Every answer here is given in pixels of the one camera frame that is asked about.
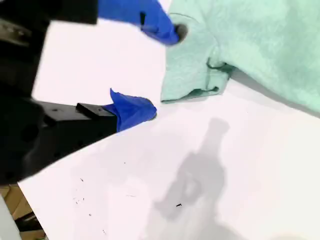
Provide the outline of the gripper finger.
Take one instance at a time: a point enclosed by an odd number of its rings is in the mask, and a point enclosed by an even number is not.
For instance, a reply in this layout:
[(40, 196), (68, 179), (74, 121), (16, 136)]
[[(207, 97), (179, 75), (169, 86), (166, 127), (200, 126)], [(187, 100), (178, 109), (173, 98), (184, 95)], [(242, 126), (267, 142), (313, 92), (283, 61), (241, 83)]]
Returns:
[(173, 46), (188, 34), (188, 27), (174, 24), (157, 0), (51, 0), (52, 19), (96, 24), (98, 19), (131, 24), (148, 37)]
[(109, 93), (112, 103), (107, 105), (42, 103), (42, 167), (157, 116), (147, 98)]

